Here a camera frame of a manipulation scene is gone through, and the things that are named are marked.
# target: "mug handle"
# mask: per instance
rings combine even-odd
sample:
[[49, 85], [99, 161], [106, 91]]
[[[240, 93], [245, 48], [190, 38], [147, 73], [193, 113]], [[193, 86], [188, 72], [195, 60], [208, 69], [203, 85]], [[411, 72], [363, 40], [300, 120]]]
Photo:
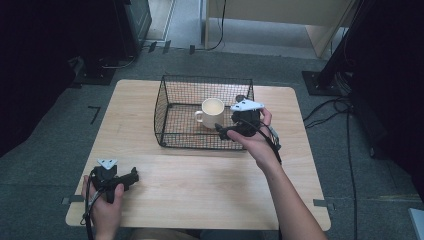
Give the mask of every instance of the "mug handle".
[[203, 111], [197, 111], [194, 113], [194, 119], [196, 119], [197, 122], [203, 122], [202, 118], [199, 118], [199, 116], [202, 117]]

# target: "wire mesh basket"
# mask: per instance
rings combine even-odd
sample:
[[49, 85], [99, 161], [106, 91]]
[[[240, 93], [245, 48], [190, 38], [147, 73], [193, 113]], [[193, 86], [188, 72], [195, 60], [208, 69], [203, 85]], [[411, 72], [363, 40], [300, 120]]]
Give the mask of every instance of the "wire mesh basket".
[[230, 106], [236, 96], [254, 100], [251, 79], [164, 75], [159, 87], [154, 130], [160, 146], [192, 149], [242, 150], [239, 143], [221, 140], [214, 129], [194, 118], [207, 98], [224, 102], [224, 127], [232, 126]]

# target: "black cable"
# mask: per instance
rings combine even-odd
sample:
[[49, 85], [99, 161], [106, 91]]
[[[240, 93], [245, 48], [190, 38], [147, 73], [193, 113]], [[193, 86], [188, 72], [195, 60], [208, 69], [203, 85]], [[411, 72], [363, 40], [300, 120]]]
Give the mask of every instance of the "black cable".
[[352, 181], [352, 189], [353, 189], [353, 228], [354, 228], [354, 240], [358, 239], [358, 201], [356, 199], [356, 184], [355, 177], [353, 175], [353, 165], [352, 165], [352, 154], [350, 149], [350, 130], [349, 130], [349, 118], [350, 112], [347, 112], [346, 117], [346, 131], [347, 131], [347, 153], [349, 159], [349, 168], [350, 168], [350, 178]]
[[306, 120], [308, 120], [316, 111], [318, 111], [320, 108], [322, 108], [324, 105], [326, 105], [327, 103], [331, 103], [331, 102], [337, 102], [337, 101], [339, 101], [339, 100], [341, 100], [341, 99], [346, 99], [346, 97], [338, 97], [338, 98], [336, 98], [336, 99], [331, 99], [331, 100], [328, 100], [328, 101], [325, 101], [325, 102], [323, 102], [323, 103], [321, 103], [320, 105], [318, 105], [318, 106], [316, 106], [312, 111], [311, 111], [311, 113], [309, 113], [309, 115], [308, 116], [306, 116], [304, 119], [303, 119], [303, 121], [306, 121]]
[[349, 94], [352, 91], [352, 89], [350, 88], [350, 86], [348, 84], [348, 80], [346, 79], [346, 78], [349, 78], [349, 77], [350, 76], [348, 76], [347, 73], [345, 73], [345, 72], [336, 72], [337, 83], [347, 94]]
[[266, 125], [265, 123], [262, 123], [263, 126], [265, 126], [266, 128], [268, 128], [268, 131], [271, 133], [271, 137], [272, 137], [272, 143], [275, 145], [275, 148], [277, 150], [280, 150], [281, 145], [280, 145], [280, 138], [274, 135], [273, 130], [271, 130], [271, 126]]
[[105, 68], [105, 69], [119, 69], [119, 68], [126, 68], [126, 67], [128, 67], [129, 65], [131, 65], [131, 64], [134, 62], [134, 60], [135, 60], [135, 57], [132, 57], [132, 59], [130, 60], [130, 62], [129, 62], [129, 63], [127, 63], [127, 64], [125, 64], [125, 65], [121, 65], [121, 66], [102, 66], [102, 68]]
[[82, 216], [82, 220], [80, 222], [81, 225], [85, 225], [86, 231], [87, 231], [87, 237], [89, 240], [94, 240], [93, 230], [91, 227], [91, 211], [94, 203], [99, 199], [99, 197], [104, 192], [102, 189], [99, 189], [98, 194], [94, 196], [93, 199], [90, 199], [90, 187], [91, 187], [91, 179], [94, 175], [94, 170], [90, 172], [90, 175], [88, 176], [87, 181], [87, 188], [85, 191], [85, 213]]
[[[349, 124], [352, 106], [347, 104], [344, 101], [341, 101], [342, 99], [345, 99], [345, 97], [340, 97], [340, 98], [336, 98], [336, 99], [333, 99], [333, 100], [328, 100], [328, 101], [318, 105], [317, 107], [315, 107], [311, 111], [311, 113], [306, 118], [304, 118], [304, 121], [309, 119], [317, 110], [319, 110], [321, 107], [323, 107], [325, 104], [327, 104], [329, 102], [333, 102], [333, 107], [336, 110], [336, 113], [332, 114], [330, 117], [328, 117], [326, 119], [314, 121], [314, 122], [316, 122], [316, 124], [314, 124], [313, 126], [324, 123], [324, 122], [328, 121], [329, 119], [333, 118], [334, 116], [336, 116], [338, 114], [346, 113], [347, 153], [348, 153], [348, 161], [349, 161], [350, 178], [351, 178], [352, 190], [353, 190], [353, 211], [354, 211], [353, 212], [353, 228], [354, 228], [354, 239], [356, 240], [356, 239], [358, 239], [358, 202], [357, 202], [357, 194], [356, 194], [355, 177], [354, 177], [354, 174], [353, 174], [352, 153], [351, 153], [351, 147], [350, 147], [350, 124]], [[346, 109], [342, 109], [342, 110], [338, 109], [337, 103], [343, 103], [346, 106]]]
[[212, 51], [215, 48], [217, 48], [219, 46], [219, 44], [221, 44], [222, 39], [224, 38], [224, 19], [225, 19], [225, 7], [226, 7], [226, 5], [227, 5], [227, 0], [224, 0], [224, 7], [222, 9], [222, 18], [221, 18], [221, 27], [222, 27], [221, 28], [221, 39], [219, 39], [219, 42], [215, 45], [215, 47], [205, 49], [206, 51]]
[[257, 128], [255, 125], [251, 124], [250, 122], [244, 120], [244, 119], [240, 119], [240, 121], [242, 121], [243, 123], [248, 124], [249, 126], [253, 127], [259, 134], [262, 135], [262, 137], [265, 138], [266, 142], [268, 143], [268, 145], [271, 147], [272, 151], [275, 154], [275, 157], [277, 157], [278, 162], [281, 164], [281, 157], [280, 154], [278, 153], [278, 149], [277, 146], [273, 143], [273, 141], [271, 140], [271, 138], [269, 138], [264, 132], [262, 132], [259, 128]]

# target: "wooden table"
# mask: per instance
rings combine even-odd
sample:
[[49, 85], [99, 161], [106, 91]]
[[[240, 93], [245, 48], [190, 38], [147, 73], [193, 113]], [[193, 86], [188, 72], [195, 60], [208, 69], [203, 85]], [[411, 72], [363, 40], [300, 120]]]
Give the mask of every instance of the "wooden table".
[[[97, 159], [117, 159], [118, 175], [137, 167], [140, 181], [124, 194], [123, 227], [276, 230], [278, 221], [262, 171], [246, 151], [160, 147], [153, 117], [160, 82], [121, 80], [82, 175]], [[255, 100], [272, 112], [282, 165], [323, 230], [331, 226], [293, 89], [254, 86]], [[82, 177], [76, 194], [81, 193]], [[80, 226], [83, 203], [66, 222]]]

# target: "person's left hand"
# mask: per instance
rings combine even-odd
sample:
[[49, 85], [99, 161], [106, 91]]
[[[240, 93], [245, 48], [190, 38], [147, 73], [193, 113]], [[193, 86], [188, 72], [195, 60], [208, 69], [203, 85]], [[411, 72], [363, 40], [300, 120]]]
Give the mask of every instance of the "person's left hand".
[[[88, 176], [84, 176], [84, 183], [81, 195], [87, 199]], [[90, 185], [90, 196], [93, 197], [96, 189], [93, 184]], [[122, 216], [122, 199], [124, 196], [124, 185], [119, 184], [115, 188], [115, 199], [113, 204], [110, 204], [103, 197], [99, 197], [92, 207], [91, 220], [93, 220], [94, 227], [96, 228], [96, 240], [100, 239], [114, 239], [121, 223]]]

